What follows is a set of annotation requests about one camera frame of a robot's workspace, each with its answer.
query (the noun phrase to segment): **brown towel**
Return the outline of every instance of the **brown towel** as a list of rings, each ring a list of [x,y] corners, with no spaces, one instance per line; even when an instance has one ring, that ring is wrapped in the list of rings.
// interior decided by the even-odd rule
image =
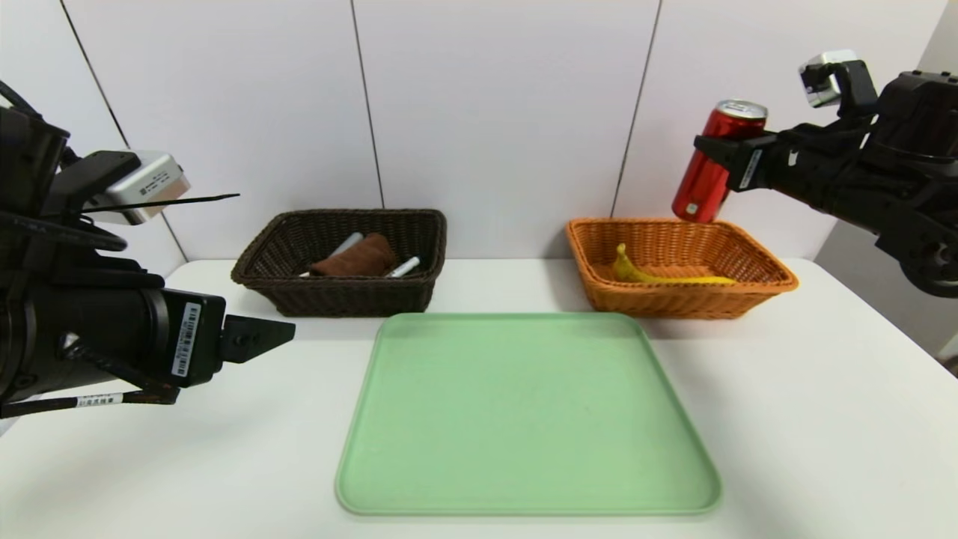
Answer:
[[[313,275],[380,277],[396,265],[396,253],[382,234],[368,234],[358,244],[309,267]]]

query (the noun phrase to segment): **tray rim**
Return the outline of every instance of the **tray rim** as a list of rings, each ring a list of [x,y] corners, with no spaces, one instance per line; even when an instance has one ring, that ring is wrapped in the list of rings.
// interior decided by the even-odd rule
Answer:
[[[467,320],[467,319],[490,319],[490,318],[574,318],[588,316],[592,318],[608,318],[609,320],[618,321],[620,323],[625,323],[629,326],[630,329],[633,329],[639,338],[639,341],[642,342],[643,346],[647,349],[651,359],[652,365],[655,369],[655,372],[658,374],[659,379],[665,389],[669,400],[672,402],[672,405],[675,407],[681,422],[685,425],[686,430],[691,435],[692,443],[702,457],[703,462],[707,467],[707,474],[712,480],[712,484],[715,486],[712,496],[701,506],[692,507],[689,509],[534,509],[534,510],[509,510],[509,509],[370,509],[368,507],[362,507],[355,503],[350,502],[347,497],[344,495],[343,481],[344,481],[344,470],[347,466],[348,456],[350,450],[354,443],[354,438],[356,436],[356,420],[359,417],[359,414],[362,413],[364,404],[366,402],[366,391],[369,389],[370,384],[370,375],[373,372],[373,369],[376,367],[376,359],[378,358],[378,352],[381,344],[380,336],[382,335],[383,330],[390,324],[396,324],[401,321],[405,321],[407,318],[449,318],[455,320]],[[363,384],[362,388],[359,391],[359,394],[356,398],[356,403],[353,408],[353,416],[350,419],[350,429],[346,435],[346,440],[343,443],[343,450],[340,454],[339,464],[336,468],[336,475],[334,478],[334,490],[336,495],[336,500],[339,501],[340,505],[347,511],[352,514],[359,516],[436,516],[436,517],[456,517],[456,516],[479,516],[479,517],[538,517],[538,516],[560,516],[560,517],[603,517],[603,516],[696,516],[704,513],[708,513],[714,510],[719,506],[722,500],[722,493],[724,492],[724,484],[719,473],[718,468],[712,460],[712,457],[709,455],[705,444],[702,442],[701,436],[698,434],[695,423],[692,422],[692,419],[689,417],[688,412],[685,411],[685,407],[682,406],[681,400],[678,398],[678,394],[675,393],[675,389],[672,383],[669,381],[668,376],[666,376],[665,370],[662,368],[661,362],[659,362],[658,356],[655,354],[655,350],[651,345],[648,334],[645,329],[638,323],[638,321],[627,315],[621,313],[402,313],[399,315],[394,315],[386,318],[382,325],[379,326],[379,329],[376,331],[376,340],[373,345],[373,350],[370,353],[369,363],[366,365],[366,371],[363,375]]]

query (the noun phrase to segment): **black mechanical arm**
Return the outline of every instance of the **black mechanical arm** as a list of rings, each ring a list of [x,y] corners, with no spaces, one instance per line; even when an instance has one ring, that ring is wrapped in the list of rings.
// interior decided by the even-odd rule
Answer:
[[[85,213],[132,177],[134,195],[171,181],[141,174],[135,152],[77,157],[51,126],[0,82],[0,419],[104,404],[173,404],[181,387],[209,382],[223,362],[244,363],[293,338],[295,325],[226,315],[221,297],[165,288],[133,260],[102,256],[126,242]],[[97,208],[142,210],[190,200]],[[27,401],[41,393],[120,379],[123,393]]]
[[[838,120],[698,136],[696,148],[729,171],[732,191],[774,189],[869,230],[916,287],[958,297],[958,75],[901,73],[879,97],[863,61],[827,53],[801,76],[810,103],[837,104]]]

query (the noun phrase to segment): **white table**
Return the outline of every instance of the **white table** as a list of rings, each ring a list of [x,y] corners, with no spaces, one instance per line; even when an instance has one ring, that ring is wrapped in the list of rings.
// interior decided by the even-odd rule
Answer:
[[[815,264],[736,321],[644,320],[724,483],[694,518],[362,518],[332,482],[381,319],[296,341],[180,395],[27,417],[0,438],[0,537],[958,537],[958,381]],[[193,262],[172,288],[278,318]],[[432,312],[582,311],[571,261],[448,261]],[[87,387],[102,392],[110,383]]]

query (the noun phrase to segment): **orange wicker basket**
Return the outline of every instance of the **orange wicker basket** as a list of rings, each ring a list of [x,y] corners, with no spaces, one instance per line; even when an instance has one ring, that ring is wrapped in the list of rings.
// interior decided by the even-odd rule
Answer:
[[[576,219],[566,226],[585,294],[596,311],[663,318],[738,318],[798,279],[731,223],[669,219]],[[618,282],[616,246],[639,269],[663,277],[721,275],[731,284]]]

